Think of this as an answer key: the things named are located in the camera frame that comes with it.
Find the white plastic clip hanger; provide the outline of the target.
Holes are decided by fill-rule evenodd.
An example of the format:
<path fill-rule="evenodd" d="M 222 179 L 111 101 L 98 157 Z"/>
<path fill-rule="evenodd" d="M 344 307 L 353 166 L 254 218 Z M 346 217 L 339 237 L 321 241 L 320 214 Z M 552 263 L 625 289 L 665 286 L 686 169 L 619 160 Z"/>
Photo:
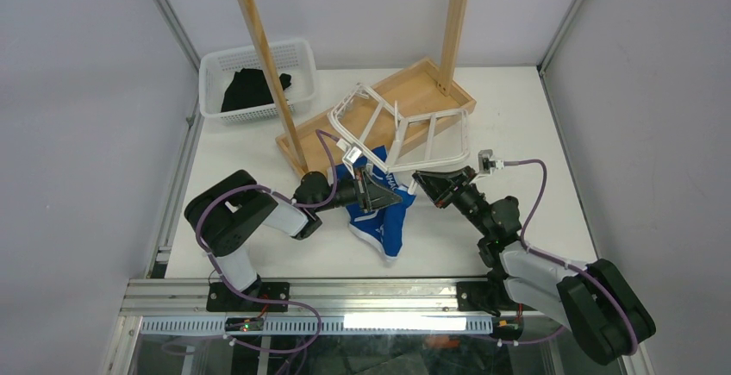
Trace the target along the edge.
<path fill-rule="evenodd" d="M 372 87 L 357 83 L 354 88 L 328 113 L 330 126 L 341 139 L 363 150 L 361 157 L 384 173 L 426 170 L 463 162 L 470 154 L 468 111 L 466 109 L 439 110 L 415 116 L 404 116 L 398 102 L 389 103 Z M 452 145 L 452 155 L 434 155 L 434 137 L 445 128 L 459 128 L 459 141 Z M 424 156 L 412 162 L 399 159 L 407 147 L 416 144 L 415 131 L 425 135 Z"/>

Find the black garment in basket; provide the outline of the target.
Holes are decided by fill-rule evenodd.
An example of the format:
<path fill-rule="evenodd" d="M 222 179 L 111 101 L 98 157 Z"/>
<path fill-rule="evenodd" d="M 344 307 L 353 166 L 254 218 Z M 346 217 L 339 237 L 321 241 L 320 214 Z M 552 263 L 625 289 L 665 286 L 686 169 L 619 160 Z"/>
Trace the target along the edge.
<path fill-rule="evenodd" d="M 224 92 L 221 112 L 268 104 L 273 104 L 273 99 L 264 73 L 260 69 L 242 68 Z"/>

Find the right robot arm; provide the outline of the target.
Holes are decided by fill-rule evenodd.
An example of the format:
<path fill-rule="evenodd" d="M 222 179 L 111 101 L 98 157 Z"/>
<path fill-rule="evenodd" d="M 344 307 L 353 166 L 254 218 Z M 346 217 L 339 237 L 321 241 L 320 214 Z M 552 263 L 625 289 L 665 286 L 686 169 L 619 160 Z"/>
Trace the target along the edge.
<path fill-rule="evenodd" d="M 537 310 L 569 330 L 603 366 L 634 354 L 656 334 L 654 319 L 614 263 L 576 263 L 531 246 L 519 200 L 489 202 L 477 177 L 469 166 L 412 176 L 436 208 L 455 207 L 481 234 L 478 254 L 489 271 L 485 282 L 459 288 L 468 309 L 493 316 L 518 305 Z"/>

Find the wooden hanger stand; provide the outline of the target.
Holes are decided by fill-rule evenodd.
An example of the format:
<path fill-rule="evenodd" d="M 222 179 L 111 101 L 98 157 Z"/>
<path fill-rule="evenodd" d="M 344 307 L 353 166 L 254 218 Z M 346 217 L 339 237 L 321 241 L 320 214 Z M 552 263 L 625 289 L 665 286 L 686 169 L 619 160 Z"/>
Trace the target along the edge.
<path fill-rule="evenodd" d="M 389 103 L 398 102 L 398 108 L 404 116 L 447 109 L 466 109 L 469 115 L 476 108 L 476 99 L 454 78 L 468 0 L 448 1 L 446 26 L 438 61 L 424 57 L 391 74 L 383 71 L 343 71 L 341 72 L 341 76 L 345 77 L 343 82 L 335 80 L 338 74 L 336 71 L 330 71 L 326 85 L 335 85 L 336 95 L 327 100 L 323 111 L 300 123 L 294 123 L 285 100 L 256 0 L 236 1 L 284 129 L 275 143 L 283 160 L 295 174 L 302 175 L 310 171 L 325 172 L 328 163 L 327 152 L 332 152 L 336 159 L 341 159 L 343 152 L 336 146 L 340 136 L 330 126 L 327 113 L 357 83 L 372 87 Z M 407 152 L 399 159 L 401 162 L 412 162 L 424 156 L 425 135 L 420 128 L 415 131 L 416 144 L 407 147 Z M 456 126 L 445 128 L 434 137 L 434 155 L 438 158 L 452 155 L 450 147 L 458 141 L 459 128 Z"/>

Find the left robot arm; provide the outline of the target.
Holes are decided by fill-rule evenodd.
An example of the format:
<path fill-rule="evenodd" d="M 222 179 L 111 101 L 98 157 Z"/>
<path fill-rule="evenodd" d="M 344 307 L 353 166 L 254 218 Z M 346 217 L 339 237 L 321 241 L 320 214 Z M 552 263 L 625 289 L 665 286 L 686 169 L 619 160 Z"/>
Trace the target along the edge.
<path fill-rule="evenodd" d="M 222 273 L 209 285 L 208 312 L 285 312 L 289 286 L 265 284 L 253 267 L 245 243 L 261 227 L 295 240 L 310 237 L 321 225 L 320 211 L 354 207 L 377 214 L 403 202 L 364 167 L 330 179 L 322 172 L 301 178 L 292 199 L 276 195 L 239 170 L 193 198 L 184 209 L 206 255 Z"/>

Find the blue boxer underwear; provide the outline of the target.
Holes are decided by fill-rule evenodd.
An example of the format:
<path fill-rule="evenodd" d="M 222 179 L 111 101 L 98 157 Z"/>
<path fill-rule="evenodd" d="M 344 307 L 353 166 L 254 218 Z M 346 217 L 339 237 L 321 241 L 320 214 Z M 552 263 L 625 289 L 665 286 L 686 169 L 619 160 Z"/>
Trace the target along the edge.
<path fill-rule="evenodd" d="M 386 262 L 394 262 L 403 246 L 403 225 L 408 208 L 415 201 L 415 193 L 409 192 L 393 173 L 384 173 L 366 157 L 360 157 L 354 167 L 365 166 L 377 184 L 395 191 L 402 201 L 384 209 L 370 213 L 363 211 L 358 204 L 345 207 L 349 215 L 348 229 L 357 238 L 375 248 Z"/>

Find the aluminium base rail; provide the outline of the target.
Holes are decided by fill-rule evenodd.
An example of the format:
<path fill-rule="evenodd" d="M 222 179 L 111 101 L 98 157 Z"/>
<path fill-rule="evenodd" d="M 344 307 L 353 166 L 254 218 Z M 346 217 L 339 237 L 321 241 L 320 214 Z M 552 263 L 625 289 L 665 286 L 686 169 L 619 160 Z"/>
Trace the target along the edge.
<path fill-rule="evenodd" d="M 275 278 L 261 292 L 276 304 L 248 303 L 215 278 L 133 279 L 120 316 L 149 334 L 212 335 L 256 319 L 258 334 L 488 334 L 515 311 L 494 317 L 469 305 L 481 278 Z"/>

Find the white perforated plastic basket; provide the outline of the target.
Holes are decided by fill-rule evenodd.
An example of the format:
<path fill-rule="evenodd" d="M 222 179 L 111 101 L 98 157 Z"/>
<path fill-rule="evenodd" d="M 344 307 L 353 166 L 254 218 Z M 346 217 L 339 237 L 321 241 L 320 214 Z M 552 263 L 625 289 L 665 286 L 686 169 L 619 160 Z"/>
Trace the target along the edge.
<path fill-rule="evenodd" d="M 292 113 L 304 112 L 319 96 L 314 54 L 301 38 L 272 42 L 270 50 Z M 278 111 L 252 46 L 205 55 L 199 68 L 202 116 L 224 124 L 277 117 Z"/>

